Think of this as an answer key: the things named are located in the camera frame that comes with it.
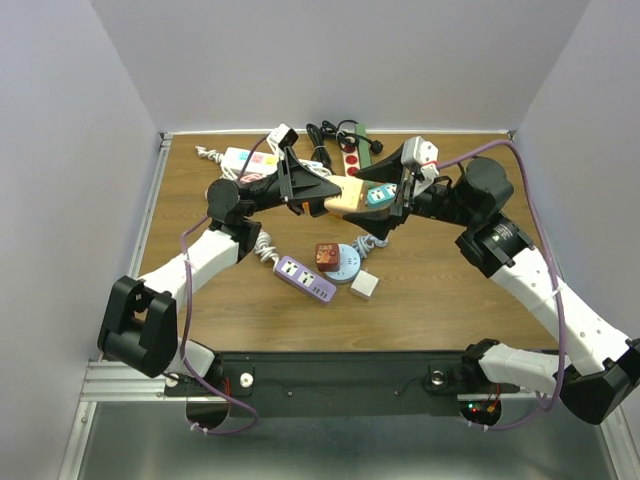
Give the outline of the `light blue round socket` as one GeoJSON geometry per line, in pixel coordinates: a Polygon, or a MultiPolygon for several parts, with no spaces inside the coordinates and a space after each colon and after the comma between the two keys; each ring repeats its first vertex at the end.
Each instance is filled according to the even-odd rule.
{"type": "Polygon", "coordinates": [[[360,254],[351,245],[340,244],[339,255],[338,270],[325,272],[324,275],[335,284],[351,283],[361,270],[360,254]]]}

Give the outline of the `dark red cube socket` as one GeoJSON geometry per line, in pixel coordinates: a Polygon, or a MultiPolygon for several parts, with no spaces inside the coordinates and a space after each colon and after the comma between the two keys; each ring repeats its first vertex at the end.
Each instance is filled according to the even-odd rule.
{"type": "Polygon", "coordinates": [[[315,246],[315,265],[320,272],[340,269],[340,247],[337,243],[321,242],[315,246]]]}

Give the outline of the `peach cube socket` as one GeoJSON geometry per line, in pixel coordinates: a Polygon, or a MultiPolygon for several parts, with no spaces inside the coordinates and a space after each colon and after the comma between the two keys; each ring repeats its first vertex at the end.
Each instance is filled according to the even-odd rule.
{"type": "Polygon", "coordinates": [[[365,182],[353,176],[331,175],[328,180],[340,188],[340,194],[324,200],[324,207],[334,214],[364,211],[367,188],[365,182]]]}

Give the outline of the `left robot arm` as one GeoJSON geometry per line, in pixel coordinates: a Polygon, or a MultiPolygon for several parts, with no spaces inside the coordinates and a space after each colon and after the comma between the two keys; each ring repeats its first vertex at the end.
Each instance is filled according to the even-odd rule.
{"type": "Polygon", "coordinates": [[[302,165],[292,148],[280,155],[275,173],[250,183],[218,179],[207,190],[207,229],[179,255],[139,278],[123,276],[111,288],[100,332],[99,350],[155,378],[188,375],[199,393],[215,392],[223,371],[215,354],[188,339],[178,313],[191,307],[193,294],[221,271],[243,260],[255,247],[261,224],[254,213],[287,206],[296,214],[323,215],[325,200],[341,189],[302,165]]]}

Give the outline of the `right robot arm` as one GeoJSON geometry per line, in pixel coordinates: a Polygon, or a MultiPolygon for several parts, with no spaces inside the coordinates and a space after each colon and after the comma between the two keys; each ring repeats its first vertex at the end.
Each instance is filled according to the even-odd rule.
{"type": "Polygon", "coordinates": [[[345,215],[379,239],[411,216],[463,227],[455,243],[486,278],[511,294],[556,339],[555,354],[515,349],[493,339],[470,345],[460,378],[472,390],[512,385],[537,394],[548,411],[562,403],[580,420],[601,424],[639,385],[639,342],[595,312],[560,277],[547,248],[503,212],[514,193],[505,169],[478,148],[456,160],[457,180],[442,175],[436,148],[414,137],[356,177],[393,183],[392,203],[345,215]]]}

